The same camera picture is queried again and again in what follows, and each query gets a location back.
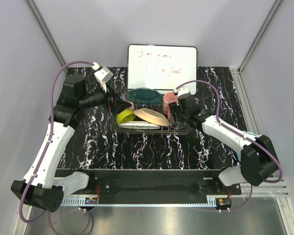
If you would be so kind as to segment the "yellow-green bowl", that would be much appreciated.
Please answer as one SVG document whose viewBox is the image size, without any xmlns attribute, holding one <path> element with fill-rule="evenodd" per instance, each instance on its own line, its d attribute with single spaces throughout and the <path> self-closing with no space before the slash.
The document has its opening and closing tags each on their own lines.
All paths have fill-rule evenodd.
<svg viewBox="0 0 294 235">
<path fill-rule="evenodd" d="M 116 122 L 117 122 L 117 125 L 120 125 L 128 121 L 133 121 L 134 119 L 135 119 L 135 115 L 133 111 L 130 109 L 126 109 L 117 115 Z"/>
</svg>

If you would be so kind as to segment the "red patterned bowl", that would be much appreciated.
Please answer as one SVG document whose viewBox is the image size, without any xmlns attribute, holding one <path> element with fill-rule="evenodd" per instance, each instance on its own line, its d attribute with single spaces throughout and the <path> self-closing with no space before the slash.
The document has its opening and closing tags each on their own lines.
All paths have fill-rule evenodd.
<svg viewBox="0 0 294 235">
<path fill-rule="evenodd" d="M 132 111 L 138 109 L 137 103 L 128 100 L 125 96 L 122 96 L 121 99 L 122 99 L 122 101 L 125 101 L 127 103 L 125 109 L 132 110 Z"/>
</svg>

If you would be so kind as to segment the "pink mug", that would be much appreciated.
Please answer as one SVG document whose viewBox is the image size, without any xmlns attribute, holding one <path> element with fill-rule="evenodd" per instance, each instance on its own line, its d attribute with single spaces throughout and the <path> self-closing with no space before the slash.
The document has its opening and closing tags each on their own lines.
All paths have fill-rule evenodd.
<svg viewBox="0 0 294 235">
<path fill-rule="evenodd" d="M 167 116 L 168 120 L 171 120 L 171 112 L 169 104 L 176 103 L 177 102 L 177 95 L 175 95 L 173 92 L 168 92 L 163 95 L 163 113 Z"/>
</svg>

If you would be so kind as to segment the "white watermelon plate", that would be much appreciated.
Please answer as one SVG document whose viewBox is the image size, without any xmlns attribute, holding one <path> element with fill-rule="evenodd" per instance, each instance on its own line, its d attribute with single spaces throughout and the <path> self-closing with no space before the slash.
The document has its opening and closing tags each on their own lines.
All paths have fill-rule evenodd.
<svg viewBox="0 0 294 235">
<path fill-rule="evenodd" d="M 135 130 L 157 130 L 160 129 L 161 126 L 152 124 L 146 121 L 128 121 L 119 124 L 120 128 L 125 129 L 135 129 Z"/>
</svg>

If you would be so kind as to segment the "teal scalloped plate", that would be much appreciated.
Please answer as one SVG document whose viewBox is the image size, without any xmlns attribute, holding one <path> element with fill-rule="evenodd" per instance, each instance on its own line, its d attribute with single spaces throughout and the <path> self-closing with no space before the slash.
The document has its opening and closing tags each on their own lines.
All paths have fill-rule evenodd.
<svg viewBox="0 0 294 235">
<path fill-rule="evenodd" d="M 159 104 L 163 99 L 158 91 L 148 88 L 130 90 L 125 94 L 125 97 L 128 101 L 147 105 Z"/>
</svg>

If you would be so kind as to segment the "orange floral plate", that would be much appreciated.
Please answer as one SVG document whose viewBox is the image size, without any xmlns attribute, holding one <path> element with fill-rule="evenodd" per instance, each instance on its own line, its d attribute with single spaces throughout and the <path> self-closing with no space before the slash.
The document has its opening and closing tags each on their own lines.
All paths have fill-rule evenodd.
<svg viewBox="0 0 294 235">
<path fill-rule="evenodd" d="M 165 126 L 169 127 L 170 122 L 168 119 L 161 113 L 147 109 L 147 108 L 141 108 L 133 111 L 133 114 L 144 121 L 150 122 L 155 125 Z"/>
</svg>

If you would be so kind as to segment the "clear drinking glass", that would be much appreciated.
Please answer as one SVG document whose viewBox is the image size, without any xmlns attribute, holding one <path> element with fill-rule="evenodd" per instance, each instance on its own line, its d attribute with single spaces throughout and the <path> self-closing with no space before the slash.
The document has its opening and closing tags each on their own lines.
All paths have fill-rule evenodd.
<svg viewBox="0 0 294 235">
<path fill-rule="evenodd" d="M 174 130 L 180 130 L 186 127 L 186 122 L 185 121 L 171 121 L 171 127 Z"/>
</svg>

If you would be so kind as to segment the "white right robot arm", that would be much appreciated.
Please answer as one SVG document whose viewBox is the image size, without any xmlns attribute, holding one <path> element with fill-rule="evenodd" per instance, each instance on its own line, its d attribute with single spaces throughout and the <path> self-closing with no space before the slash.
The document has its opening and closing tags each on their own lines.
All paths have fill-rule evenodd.
<svg viewBox="0 0 294 235">
<path fill-rule="evenodd" d="M 230 186 L 249 183 L 259 186 L 281 169 L 273 144 L 265 135 L 241 131 L 208 110 L 202 110 L 190 92 L 175 92 L 177 102 L 170 104 L 171 114 L 178 122 L 212 136 L 237 153 L 239 164 L 223 169 L 213 181 L 213 190 L 224 194 Z"/>
</svg>

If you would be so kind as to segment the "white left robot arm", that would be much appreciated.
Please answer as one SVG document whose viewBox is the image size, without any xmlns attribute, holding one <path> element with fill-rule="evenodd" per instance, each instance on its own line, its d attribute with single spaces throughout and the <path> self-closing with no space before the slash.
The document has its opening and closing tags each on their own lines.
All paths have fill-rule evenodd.
<svg viewBox="0 0 294 235">
<path fill-rule="evenodd" d="M 66 77 L 53 113 L 50 115 L 48 130 L 37 157 L 22 180 L 15 180 L 11 191 L 26 204 L 45 211 L 55 212 L 63 198 L 82 190 L 86 194 L 96 189 L 92 173 L 74 172 L 55 180 L 55 173 L 67 143 L 85 116 L 88 108 L 102 105 L 116 115 L 130 104 L 120 98 L 120 91 L 112 82 L 111 75 L 95 75 L 99 83 L 93 92 L 86 91 L 86 79 L 81 74 Z"/>
</svg>

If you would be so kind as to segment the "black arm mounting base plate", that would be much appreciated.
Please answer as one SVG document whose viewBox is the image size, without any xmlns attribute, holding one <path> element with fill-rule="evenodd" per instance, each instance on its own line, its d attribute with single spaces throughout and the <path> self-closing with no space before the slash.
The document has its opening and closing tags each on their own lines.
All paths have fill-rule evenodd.
<svg viewBox="0 0 294 235">
<path fill-rule="evenodd" d="M 208 195 L 241 195 L 238 184 L 222 186 L 218 170 L 92 169 L 101 204 L 206 203 Z"/>
</svg>

